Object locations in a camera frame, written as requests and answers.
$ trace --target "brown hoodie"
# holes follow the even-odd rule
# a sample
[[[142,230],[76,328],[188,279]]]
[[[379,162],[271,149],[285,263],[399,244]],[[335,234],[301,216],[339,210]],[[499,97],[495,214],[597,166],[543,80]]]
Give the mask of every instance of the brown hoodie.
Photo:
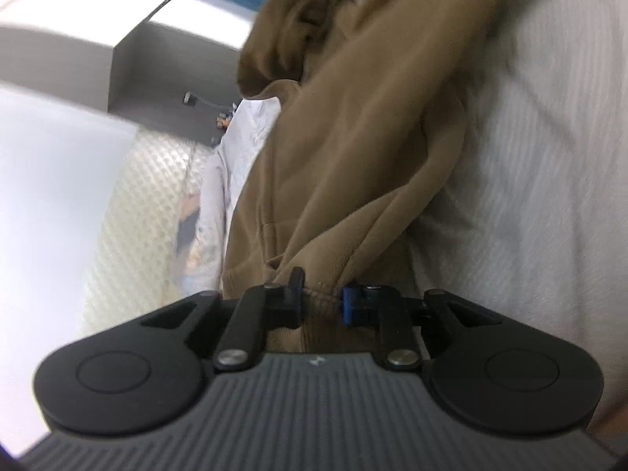
[[[305,270],[309,315],[270,349],[357,351],[338,324],[351,280],[413,292],[404,231],[464,138],[460,66],[501,0],[267,0],[238,70],[282,113],[253,164],[227,244],[224,295]]]

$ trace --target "white mattress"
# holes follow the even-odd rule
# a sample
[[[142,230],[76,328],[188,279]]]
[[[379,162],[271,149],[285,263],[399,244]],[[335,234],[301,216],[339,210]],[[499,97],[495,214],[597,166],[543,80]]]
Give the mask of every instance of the white mattress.
[[[485,62],[417,283],[587,349],[599,416],[628,398],[628,0],[513,0]]]
[[[83,332],[91,334],[182,297],[171,280],[183,200],[209,150],[140,130],[109,200],[86,281]]]

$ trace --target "bed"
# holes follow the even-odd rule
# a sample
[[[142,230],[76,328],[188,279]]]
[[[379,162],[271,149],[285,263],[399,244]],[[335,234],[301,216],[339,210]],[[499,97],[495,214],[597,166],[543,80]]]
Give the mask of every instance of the bed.
[[[606,377],[598,418],[628,397],[626,9],[509,1],[469,87],[459,165],[408,231],[420,289],[448,289],[591,352]],[[87,283],[87,332],[220,289],[230,215],[280,109],[245,101],[214,152],[138,135]],[[197,232],[182,259],[180,208],[195,193]],[[145,200],[159,203],[130,221]]]

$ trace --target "white sheet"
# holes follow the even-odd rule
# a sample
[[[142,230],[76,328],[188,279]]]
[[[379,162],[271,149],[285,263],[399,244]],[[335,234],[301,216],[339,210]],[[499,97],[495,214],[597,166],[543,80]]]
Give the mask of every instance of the white sheet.
[[[243,100],[227,133],[208,158],[203,172],[197,239],[199,265],[183,285],[189,296],[221,289],[222,264],[231,217],[250,168],[281,112],[279,99]]]
[[[445,189],[413,226],[439,287],[587,349],[628,395],[628,0],[516,0],[470,90]]]
[[[40,361],[79,336],[84,274],[137,125],[0,84],[0,443],[46,432]]]

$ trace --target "black clip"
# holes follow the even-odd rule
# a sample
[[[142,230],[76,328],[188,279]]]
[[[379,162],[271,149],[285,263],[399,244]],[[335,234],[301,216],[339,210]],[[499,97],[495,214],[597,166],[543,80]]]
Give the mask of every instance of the black clip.
[[[423,363],[412,316],[399,291],[392,287],[357,285],[343,289],[342,318],[348,326],[378,328],[376,361],[388,370],[410,371]]]
[[[287,286],[267,283],[244,292],[214,352],[214,367],[236,372],[252,367],[264,346],[266,332],[296,329],[303,321],[305,272],[295,268]]]

